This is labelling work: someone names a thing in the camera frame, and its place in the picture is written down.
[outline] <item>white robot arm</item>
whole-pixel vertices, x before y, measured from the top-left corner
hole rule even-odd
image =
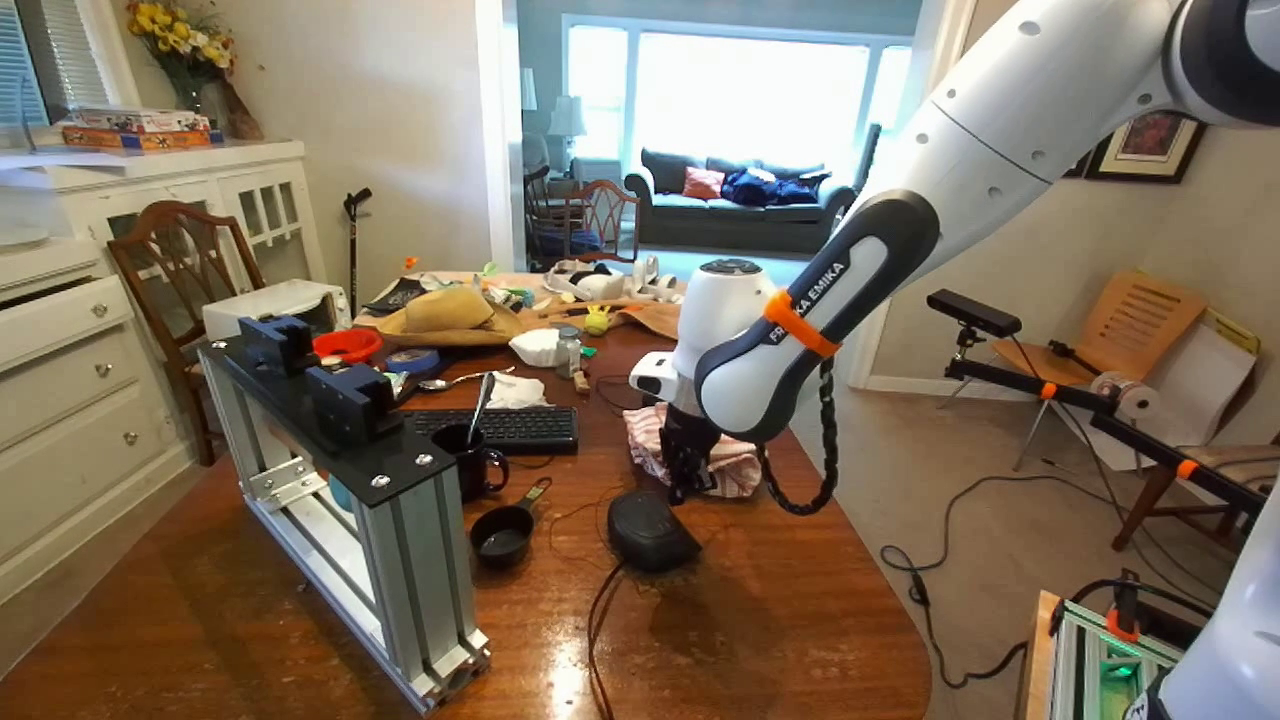
[[[744,440],[782,433],[803,376],[878,302],[978,246],[1106,132],[1155,109],[1205,124],[1280,124],[1280,0],[1017,0],[938,82],[900,132],[903,150],[875,165],[789,291],[768,295],[744,263],[705,267],[675,355],[641,362],[631,382],[658,382],[682,423]],[[1248,612],[1244,630],[1220,607],[1208,640],[1134,713],[1275,718],[1275,547],[1280,510],[1266,510],[1244,551],[1252,578],[1238,570],[1225,598]]]

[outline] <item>chair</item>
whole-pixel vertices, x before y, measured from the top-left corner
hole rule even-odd
[[[210,466],[210,413],[197,343],[205,341],[205,306],[262,288],[248,239],[232,218],[157,199],[124,235],[109,239],[109,257],[159,343],[164,376],[197,433],[197,460]]]
[[[551,187],[543,178],[523,186],[528,263],[622,259],[641,257],[636,198],[612,179]]]
[[[1005,336],[991,343],[991,351],[1025,376],[1061,388],[1086,388],[1105,372],[1124,386],[1145,386],[1198,316],[1205,295],[1145,274],[1112,274],[1070,343],[1025,343]],[[1011,468],[1025,466],[1025,454],[1047,410],[1051,401],[1040,401]]]
[[[1275,486],[1280,474],[1280,444],[1198,444],[1198,448],[1181,448],[1189,454],[1197,466],[1216,468],[1220,478],[1228,478],[1232,486],[1254,492],[1254,502],[1263,503],[1263,497]],[[1173,468],[1146,468],[1145,474],[1146,486],[1134,497],[1134,503],[1124,511],[1124,525],[1112,542],[1112,547],[1127,547],[1133,533],[1146,519],[1146,516],[1174,516],[1189,519],[1193,528],[1208,533],[1220,546],[1236,546],[1238,537],[1248,537],[1254,516],[1244,516],[1236,503],[1220,503],[1212,492],[1189,486],[1189,492],[1198,497],[1198,503],[1160,503],[1164,492],[1174,486]]]

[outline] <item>table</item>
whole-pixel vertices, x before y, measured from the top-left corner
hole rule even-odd
[[[506,578],[476,572],[476,624],[490,669],[438,718],[597,718],[588,688],[588,607],[614,557],[603,542],[607,502],[636,488],[619,410],[636,405],[628,368],[666,347],[641,329],[597,343],[592,398],[556,372],[540,376],[551,405],[576,410],[578,454],[517,460],[500,502],[551,478],[535,503],[528,559]],[[506,351],[468,351],[449,376],[506,368]],[[415,401],[470,405],[476,388]],[[817,492],[795,444],[768,444],[790,497]],[[705,546],[666,578],[628,578],[603,615],[597,669],[614,718],[922,718],[922,643],[834,503],[789,516],[762,492],[750,503],[688,502],[675,510]]]

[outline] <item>cup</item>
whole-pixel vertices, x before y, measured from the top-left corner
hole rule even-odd
[[[506,486],[506,454],[487,448],[478,429],[468,440],[468,423],[442,423],[431,440],[450,458],[465,503]]]

